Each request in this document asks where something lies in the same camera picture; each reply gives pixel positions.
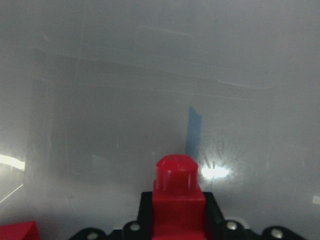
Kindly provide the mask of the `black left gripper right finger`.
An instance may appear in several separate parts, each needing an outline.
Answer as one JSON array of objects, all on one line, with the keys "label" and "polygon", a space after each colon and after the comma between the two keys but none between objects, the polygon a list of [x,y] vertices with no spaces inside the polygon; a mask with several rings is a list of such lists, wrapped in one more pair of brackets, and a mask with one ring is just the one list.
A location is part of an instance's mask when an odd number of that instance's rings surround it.
[{"label": "black left gripper right finger", "polygon": [[235,220],[225,220],[211,192],[204,192],[204,235],[206,240],[247,240],[244,227]]}]

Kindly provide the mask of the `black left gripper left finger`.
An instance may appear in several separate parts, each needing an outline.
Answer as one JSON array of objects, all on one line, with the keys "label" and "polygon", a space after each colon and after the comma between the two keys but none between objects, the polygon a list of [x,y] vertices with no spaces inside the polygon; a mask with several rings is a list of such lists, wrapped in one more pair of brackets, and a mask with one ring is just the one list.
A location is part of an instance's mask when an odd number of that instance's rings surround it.
[{"label": "black left gripper left finger", "polygon": [[151,191],[142,192],[136,220],[122,229],[123,240],[151,240],[153,237],[153,204]]}]

